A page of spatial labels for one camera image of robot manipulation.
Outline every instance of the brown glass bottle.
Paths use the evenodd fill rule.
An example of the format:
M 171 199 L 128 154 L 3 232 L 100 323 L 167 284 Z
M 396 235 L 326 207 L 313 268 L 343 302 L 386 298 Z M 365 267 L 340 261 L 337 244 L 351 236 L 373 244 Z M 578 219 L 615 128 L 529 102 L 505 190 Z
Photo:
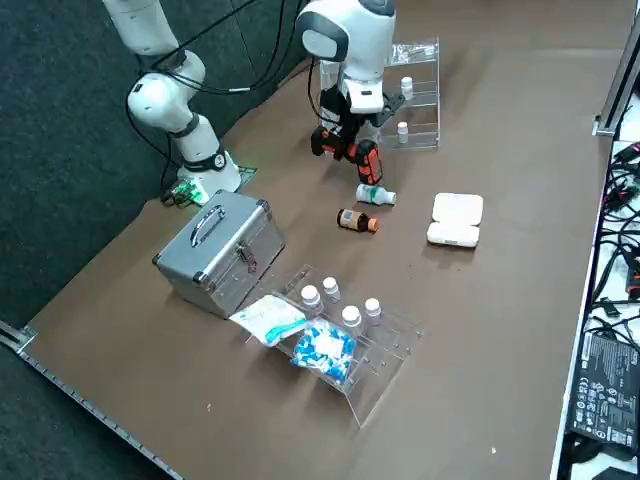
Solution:
M 338 211 L 337 220 L 338 226 L 355 230 L 356 232 L 369 231 L 376 233 L 378 231 L 378 220 L 376 218 L 371 218 L 366 213 L 356 212 L 355 210 L 341 208 Z

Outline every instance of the brown table surface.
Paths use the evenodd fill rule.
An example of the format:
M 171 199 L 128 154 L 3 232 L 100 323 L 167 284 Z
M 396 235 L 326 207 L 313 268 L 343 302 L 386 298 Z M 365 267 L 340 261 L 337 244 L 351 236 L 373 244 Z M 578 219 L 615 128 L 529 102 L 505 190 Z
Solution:
M 150 260 L 193 210 L 157 202 L 38 314 L 28 353 L 189 479 L 547 476 L 608 150 L 591 123 L 632 10 L 400 1 L 398 39 L 441 39 L 442 142 L 383 154 L 398 201 L 358 205 L 374 236 L 335 226 L 357 176 L 310 154 L 304 75 L 225 137 L 285 233 L 277 268 L 312 264 L 429 327 L 366 428 L 171 293 Z M 425 246 L 438 192 L 484 197 L 475 251 Z

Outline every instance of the clear acrylic rack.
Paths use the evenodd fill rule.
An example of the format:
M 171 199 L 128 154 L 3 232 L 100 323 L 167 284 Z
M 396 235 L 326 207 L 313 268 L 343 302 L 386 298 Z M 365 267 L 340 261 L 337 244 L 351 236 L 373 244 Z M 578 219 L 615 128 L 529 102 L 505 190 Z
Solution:
M 320 88 L 329 88 L 337 82 L 339 64 L 320 62 Z M 440 44 L 438 38 L 412 43 L 393 44 L 384 72 L 384 91 L 400 93 L 402 77 L 413 78 L 413 98 L 406 100 L 400 110 L 380 128 L 364 127 L 358 139 L 375 141 L 386 150 L 422 150 L 437 148 L 440 142 Z M 323 116 L 335 119 L 322 109 Z M 409 140 L 398 142 L 397 124 L 407 122 Z M 322 121 L 331 128 L 330 122 Z
M 245 286 L 253 285 L 253 289 L 240 304 L 238 310 L 251 305 L 264 295 L 276 295 L 305 313 L 309 320 L 320 317 L 350 335 L 352 332 L 342 323 L 342 309 L 347 305 L 356 305 L 360 309 L 364 331 L 355 338 L 356 348 L 345 381 L 337 383 L 334 379 L 315 369 L 309 369 L 309 372 L 346 398 L 356 423 L 362 427 L 404 362 L 411 356 L 417 343 L 423 338 L 425 328 L 421 322 L 411 322 L 390 310 L 383 298 L 379 298 L 382 308 L 380 324 L 370 325 L 367 323 L 364 309 L 366 299 L 353 295 L 340 287 L 340 300 L 335 301 L 322 289 L 324 278 L 326 277 L 315 268 L 304 265 L 281 287 L 274 288 L 277 282 L 270 275 L 262 280 L 248 274 L 245 276 L 233 275 L 227 281 L 236 282 L 238 290 L 244 290 Z M 323 309 L 320 313 L 310 311 L 302 303 L 300 292 L 306 285 L 314 285 L 320 292 L 323 303 Z M 229 290 L 228 286 L 221 290 L 233 291 Z M 281 341 L 275 348 L 292 358 L 293 351 L 302 335 L 303 332 L 294 334 Z M 247 341 L 251 341 L 252 338 L 248 335 Z M 291 368 L 300 367 L 292 364 Z

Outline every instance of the dark gray carpet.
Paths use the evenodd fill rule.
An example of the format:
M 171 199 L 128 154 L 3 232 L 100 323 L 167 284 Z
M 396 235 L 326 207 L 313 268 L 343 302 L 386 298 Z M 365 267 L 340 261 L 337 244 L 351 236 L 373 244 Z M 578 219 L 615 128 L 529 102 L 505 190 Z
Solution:
M 286 2 L 282 45 L 297 3 Z M 185 40 L 241 3 L 164 0 L 163 7 Z M 279 5 L 259 0 L 191 47 L 207 66 L 207 84 L 247 85 L 264 71 Z M 124 96 L 137 65 L 101 2 L 0 0 L 0 53 L 0 320 L 21 327 L 157 196 L 164 162 L 127 124 Z M 301 58 L 296 41 L 275 80 Z M 275 83 L 240 96 L 199 94 L 192 108 L 222 136 L 274 90 Z M 158 132 L 145 132 L 164 146 Z M 158 476 L 0 346 L 1 478 Z

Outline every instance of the white plastic bottle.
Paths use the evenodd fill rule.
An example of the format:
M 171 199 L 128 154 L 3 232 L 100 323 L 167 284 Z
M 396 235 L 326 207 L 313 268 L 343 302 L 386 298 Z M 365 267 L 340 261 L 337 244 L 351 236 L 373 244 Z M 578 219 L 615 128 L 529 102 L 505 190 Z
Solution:
M 364 309 L 367 312 L 369 325 L 380 325 L 382 323 L 382 309 L 377 298 L 370 298 L 364 302 Z
M 409 143 L 409 126 L 407 122 L 398 122 L 398 143 Z
M 322 281 L 322 286 L 324 287 L 324 293 L 331 298 L 333 303 L 338 303 L 340 301 L 340 289 L 338 288 L 338 282 L 333 277 L 327 277 Z
M 400 90 L 405 100 L 411 100 L 413 98 L 413 79 L 411 77 L 403 77 L 400 80 Z
M 316 287 L 307 285 L 302 289 L 300 295 L 302 296 L 302 303 L 304 303 L 309 310 L 313 312 L 320 312 L 322 310 L 322 300 L 320 300 L 320 293 Z
M 349 305 L 342 309 L 342 323 L 354 338 L 362 334 L 362 315 L 360 315 L 360 310 L 355 305 Z
M 383 203 L 395 205 L 396 194 L 395 192 L 387 192 L 384 187 L 360 184 L 356 190 L 356 200 L 376 205 L 382 205 Z

